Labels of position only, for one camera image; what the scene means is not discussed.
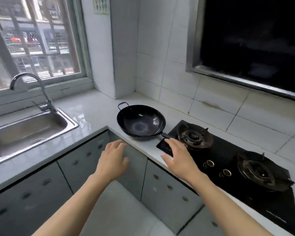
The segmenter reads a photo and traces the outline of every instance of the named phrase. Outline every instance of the forearm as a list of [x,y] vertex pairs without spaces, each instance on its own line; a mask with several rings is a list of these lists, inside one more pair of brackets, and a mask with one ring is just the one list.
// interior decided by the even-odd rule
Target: forearm
[[210,181],[208,176],[201,171],[195,172],[188,182],[202,197],[204,204],[212,212],[226,235],[272,235],[219,190],[213,182]]
[[109,181],[91,175],[84,185],[33,236],[78,236]]

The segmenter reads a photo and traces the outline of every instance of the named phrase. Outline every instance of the gray cabinet door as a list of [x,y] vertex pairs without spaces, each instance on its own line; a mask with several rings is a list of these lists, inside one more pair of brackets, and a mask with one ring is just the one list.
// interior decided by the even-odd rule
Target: gray cabinet door
[[203,205],[197,194],[151,161],[145,172],[141,202],[174,233]]
[[[120,138],[110,132],[110,140],[116,141]],[[127,145],[123,157],[129,157],[127,171],[118,178],[118,181],[133,194],[138,200],[141,199],[147,157],[134,147]]]
[[181,231],[179,236],[223,236],[224,233],[217,225],[216,220],[207,207],[204,207],[189,224]]
[[0,194],[0,236],[32,235],[72,192],[55,162]]
[[58,160],[73,193],[77,192],[95,172],[98,159],[108,142],[109,136],[106,131]]

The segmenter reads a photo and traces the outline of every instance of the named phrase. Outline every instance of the black gas cooktop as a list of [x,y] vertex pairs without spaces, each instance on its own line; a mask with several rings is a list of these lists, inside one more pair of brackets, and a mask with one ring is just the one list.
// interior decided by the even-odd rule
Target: black gas cooktop
[[[216,186],[295,235],[295,199],[288,170],[184,120],[169,135],[180,138]],[[172,156],[164,139],[157,148]]]

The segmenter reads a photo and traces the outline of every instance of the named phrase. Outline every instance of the sink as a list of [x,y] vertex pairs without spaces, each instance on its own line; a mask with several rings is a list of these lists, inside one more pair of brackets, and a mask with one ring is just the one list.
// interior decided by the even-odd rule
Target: sink
[[73,130],[78,124],[57,108],[0,127],[0,162]]

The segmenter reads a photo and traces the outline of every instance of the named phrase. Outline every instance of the floor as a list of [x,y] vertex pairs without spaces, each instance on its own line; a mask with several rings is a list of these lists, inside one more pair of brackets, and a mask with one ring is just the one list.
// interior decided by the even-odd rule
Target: floor
[[80,236],[174,236],[118,181],[105,189]]

